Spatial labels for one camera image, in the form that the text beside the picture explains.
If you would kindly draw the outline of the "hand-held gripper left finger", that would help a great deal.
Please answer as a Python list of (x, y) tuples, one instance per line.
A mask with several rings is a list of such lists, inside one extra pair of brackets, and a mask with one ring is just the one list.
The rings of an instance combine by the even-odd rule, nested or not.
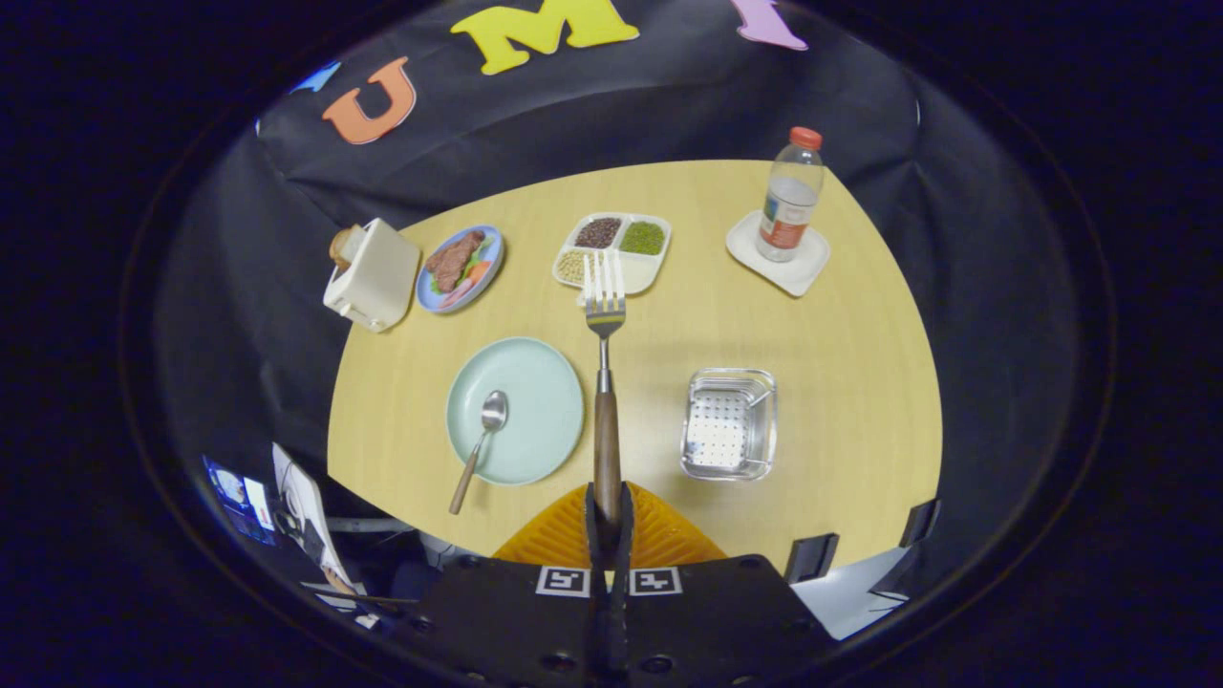
[(390, 634), (457, 679), (501, 687), (612, 686), (612, 593), (575, 488), (493, 557), (456, 558)]

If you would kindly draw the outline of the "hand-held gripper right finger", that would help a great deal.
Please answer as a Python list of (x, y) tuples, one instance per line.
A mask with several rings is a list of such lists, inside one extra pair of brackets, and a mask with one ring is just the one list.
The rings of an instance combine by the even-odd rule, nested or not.
[(813, 686), (837, 642), (759, 554), (730, 557), (625, 484), (612, 585), (616, 687)]

